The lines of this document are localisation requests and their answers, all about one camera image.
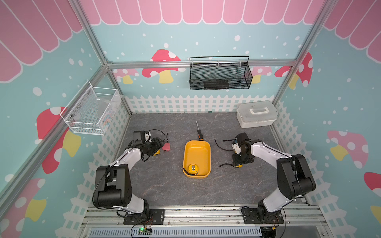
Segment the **yellow tape measure with clip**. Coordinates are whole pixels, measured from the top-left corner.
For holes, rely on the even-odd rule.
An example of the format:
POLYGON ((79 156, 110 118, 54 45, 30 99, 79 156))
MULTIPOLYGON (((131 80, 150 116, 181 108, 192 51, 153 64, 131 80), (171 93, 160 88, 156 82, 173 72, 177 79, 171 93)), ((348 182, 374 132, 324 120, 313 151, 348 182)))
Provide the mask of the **yellow tape measure with clip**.
POLYGON ((221 168, 223 166, 231 166, 233 168, 241 168, 241 167, 243 167, 243 165, 241 165, 241 164, 233 164, 233 163, 224 163, 224 164, 219 165, 218 167, 221 168))

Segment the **pink tape measure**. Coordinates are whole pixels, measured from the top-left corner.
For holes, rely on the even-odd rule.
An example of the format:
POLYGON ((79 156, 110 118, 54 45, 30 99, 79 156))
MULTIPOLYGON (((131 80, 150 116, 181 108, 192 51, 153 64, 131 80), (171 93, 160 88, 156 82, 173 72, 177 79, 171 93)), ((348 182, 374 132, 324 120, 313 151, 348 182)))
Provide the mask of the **pink tape measure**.
POLYGON ((163 145, 163 147, 162 147, 162 149, 163 149, 163 151, 170 151, 171 150, 171 145, 170 145, 170 143, 169 143, 169 139, 168 139, 168 133, 166 134, 166 142, 165 142, 165 144, 163 145))

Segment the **yellow storage tray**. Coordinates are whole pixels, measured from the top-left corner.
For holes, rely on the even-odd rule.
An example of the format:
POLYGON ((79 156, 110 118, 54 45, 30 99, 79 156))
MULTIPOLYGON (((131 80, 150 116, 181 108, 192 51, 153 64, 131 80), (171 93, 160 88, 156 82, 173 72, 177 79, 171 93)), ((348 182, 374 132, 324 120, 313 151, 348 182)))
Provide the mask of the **yellow storage tray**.
POLYGON ((185 145, 183 168, 188 169, 190 164, 198 166, 197 176, 189 176, 191 179, 204 179, 211 172, 211 147, 208 142, 201 140, 191 140, 185 145))

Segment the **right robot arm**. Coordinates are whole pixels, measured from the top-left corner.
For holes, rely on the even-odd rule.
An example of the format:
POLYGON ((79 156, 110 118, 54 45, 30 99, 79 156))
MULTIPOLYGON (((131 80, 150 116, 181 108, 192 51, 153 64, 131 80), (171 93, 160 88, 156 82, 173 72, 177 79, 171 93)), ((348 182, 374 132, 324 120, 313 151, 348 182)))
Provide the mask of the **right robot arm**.
POLYGON ((238 168, 260 158, 276 168, 277 188, 258 203, 257 217, 264 222, 297 197, 316 189, 316 183, 306 158, 301 154, 288 154, 268 146, 261 140, 250 140, 246 133, 233 139, 232 166, 238 168))

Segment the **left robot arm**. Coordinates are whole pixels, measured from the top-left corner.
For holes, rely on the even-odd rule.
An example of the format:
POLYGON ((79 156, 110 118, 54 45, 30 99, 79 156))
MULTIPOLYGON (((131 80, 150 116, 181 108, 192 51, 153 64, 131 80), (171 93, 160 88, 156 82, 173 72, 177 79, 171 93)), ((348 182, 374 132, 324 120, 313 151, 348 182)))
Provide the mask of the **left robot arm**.
POLYGON ((135 131, 134 139, 118 159, 97 168, 92 195, 94 207, 100 210, 117 208, 127 216, 149 217, 148 202, 133 194, 130 170, 137 162, 146 161, 160 151, 164 144, 164 140, 152 137, 150 131, 135 131))

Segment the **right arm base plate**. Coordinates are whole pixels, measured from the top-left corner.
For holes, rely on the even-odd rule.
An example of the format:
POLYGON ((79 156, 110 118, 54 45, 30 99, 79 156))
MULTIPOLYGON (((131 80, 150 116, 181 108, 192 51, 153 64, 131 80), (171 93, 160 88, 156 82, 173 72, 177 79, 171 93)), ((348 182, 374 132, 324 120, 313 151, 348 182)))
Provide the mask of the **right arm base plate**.
POLYGON ((284 219, 280 211, 270 213, 261 206, 258 208, 244 206, 241 208, 241 214, 245 224, 273 224, 276 226, 284 224, 284 219))

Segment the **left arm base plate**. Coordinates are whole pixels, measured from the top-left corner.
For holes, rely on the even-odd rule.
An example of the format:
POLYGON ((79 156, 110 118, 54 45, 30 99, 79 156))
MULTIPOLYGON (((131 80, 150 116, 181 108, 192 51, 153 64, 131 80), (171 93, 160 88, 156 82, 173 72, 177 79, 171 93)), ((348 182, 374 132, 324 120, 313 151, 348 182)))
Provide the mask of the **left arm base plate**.
POLYGON ((143 213, 125 215, 123 224, 124 225, 137 225, 137 224, 163 225, 164 217, 165 217, 165 209, 150 209, 149 212, 145 211, 143 213))

